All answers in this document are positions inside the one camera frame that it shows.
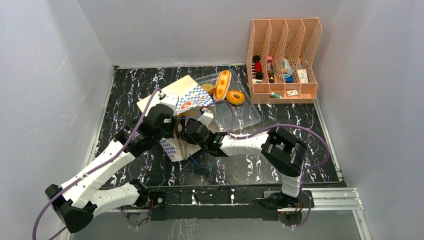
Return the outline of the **brown round fake bread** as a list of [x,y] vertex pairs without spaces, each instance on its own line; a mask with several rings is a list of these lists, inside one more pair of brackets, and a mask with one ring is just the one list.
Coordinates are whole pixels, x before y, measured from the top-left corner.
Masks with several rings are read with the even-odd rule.
[[201,85],[202,89],[207,92],[208,95],[213,95],[216,92],[215,85],[211,83],[204,83]]

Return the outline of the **clear plastic tray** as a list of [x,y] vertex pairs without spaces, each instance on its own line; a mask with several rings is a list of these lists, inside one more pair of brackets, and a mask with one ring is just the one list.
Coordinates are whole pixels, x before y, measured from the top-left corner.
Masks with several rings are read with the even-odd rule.
[[232,92],[231,97],[236,95],[236,101],[240,104],[235,104],[226,100],[211,106],[213,111],[213,120],[209,128],[213,131],[232,132],[246,131],[247,129],[259,124],[262,120],[258,110],[252,103],[248,91],[242,85],[242,81],[234,70],[229,70],[230,80],[228,91]]

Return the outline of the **yellow fake bread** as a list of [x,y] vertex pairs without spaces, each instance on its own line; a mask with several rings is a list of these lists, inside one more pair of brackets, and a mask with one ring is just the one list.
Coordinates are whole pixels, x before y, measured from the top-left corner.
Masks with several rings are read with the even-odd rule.
[[230,87],[232,73],[229,70],[222,71],[215,83],[215,93],[212,95],[214,101],[224,100]]

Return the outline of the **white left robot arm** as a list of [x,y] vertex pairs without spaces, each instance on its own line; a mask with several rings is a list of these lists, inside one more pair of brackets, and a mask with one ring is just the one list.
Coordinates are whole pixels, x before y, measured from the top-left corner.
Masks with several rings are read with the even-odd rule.
[[62,185],[50,185],[45,193],[70,233],[84,229],[94,217],[122,206],[149,208],[166,194],[151,191],[141,181],[131,180],[119,187],[102,190],[113,174],[157,145],[173,138],[176,106],[158,103],[151,107],[140,126],[133,120],[119,131],[106,149],[74,178]]

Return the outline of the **round yellow fake bun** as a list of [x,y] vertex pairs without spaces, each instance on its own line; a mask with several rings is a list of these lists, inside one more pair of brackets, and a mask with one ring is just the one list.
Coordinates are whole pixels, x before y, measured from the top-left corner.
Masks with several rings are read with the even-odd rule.
[[232,105],[242,105],[245,102],[245,95],[239,90],[229,90],[226,94],[226,100]]

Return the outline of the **small orange fake bread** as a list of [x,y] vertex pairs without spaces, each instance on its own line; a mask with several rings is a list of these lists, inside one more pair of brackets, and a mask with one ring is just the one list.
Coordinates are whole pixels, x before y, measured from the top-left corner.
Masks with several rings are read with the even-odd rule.
[[191,110],[178,114],[177,118],[178,119],[198,118],[199,115],[200,115],[199,111],[191,109]]

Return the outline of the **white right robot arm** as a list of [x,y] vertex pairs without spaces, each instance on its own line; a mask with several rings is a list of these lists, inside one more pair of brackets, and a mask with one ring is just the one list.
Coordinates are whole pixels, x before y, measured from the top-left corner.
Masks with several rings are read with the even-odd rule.
[[281,173],[282,186],[279,193],[267,193],[259,200],[265,208],[295,208],[301,201],[301,173],[308,147],[283,127],[271,126],[254,134],[230,134],[212,132],[193,120],[182,131],[182,137],[214,157],[253,155],[270,162]]

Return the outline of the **checkered paper bread bag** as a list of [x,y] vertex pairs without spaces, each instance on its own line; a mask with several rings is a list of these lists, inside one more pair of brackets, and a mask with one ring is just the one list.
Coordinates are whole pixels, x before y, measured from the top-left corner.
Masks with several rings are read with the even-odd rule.
[[[183,119],[185,124],[189,120],[197,120],[202,115],[202,107],[213,103],[210,95],[189,75],[162,88],[161,93],[173,93],[179,96],[176,109],[172,108],[175,110],[176,116],[189,110],[199,111],[200,115],[198,117]],[[159,93],[156,93],[149,108],[159,103]],[[159,141],[159,144],[172,162],[186,160],[190,155],[201,149],[198,145],[189,144],[178,136],[174,138],[163,138]]]

